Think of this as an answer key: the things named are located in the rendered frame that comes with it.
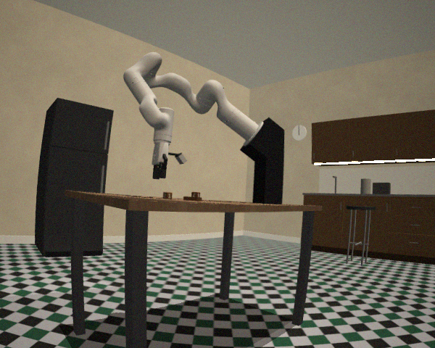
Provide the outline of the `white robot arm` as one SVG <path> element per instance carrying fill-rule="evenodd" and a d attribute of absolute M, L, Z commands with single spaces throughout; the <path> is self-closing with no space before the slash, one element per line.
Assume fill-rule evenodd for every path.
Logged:
<path fill-rule="evenodd" d="M 134 66 L 128 68 L 123 75 L 127 87 L 137 102 L 139 104 L 142 102 L 139 107 L 140 113 L 145 121 L 154 128 L 153 141 L 171 143 L 174 118 L 173 109 L 166 107 L 158 109 L 157 98 L 151 90 L 151 88 L 156 87 L 168 88 L 180 94 L 199 114 L 209 112 L 213 104 L 217 102 L 217 118 L 245 139 L 244 146 L 257 135 L 264 122 L 256 124 L 235 108 L 226 99 L 224 89 L 219 82 L 216 80 L 207 81 L 195 95 L 191 91 L 191 84 L 185 78 L 172 72 L 157 76 L 156 73 L 161 64 L 160 54 L 150 52 L 140 58 Z"/>

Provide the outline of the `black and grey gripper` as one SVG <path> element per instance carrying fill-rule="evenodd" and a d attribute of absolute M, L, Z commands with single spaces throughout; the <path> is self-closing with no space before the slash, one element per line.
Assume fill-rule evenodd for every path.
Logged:
<path fill-rule="evenodd" d="M 154 152 L 152 157 L 153 179 L 166 178 L 168 161 L 168 150 L 170 143 L 165 141 L 154 142 Z"/>

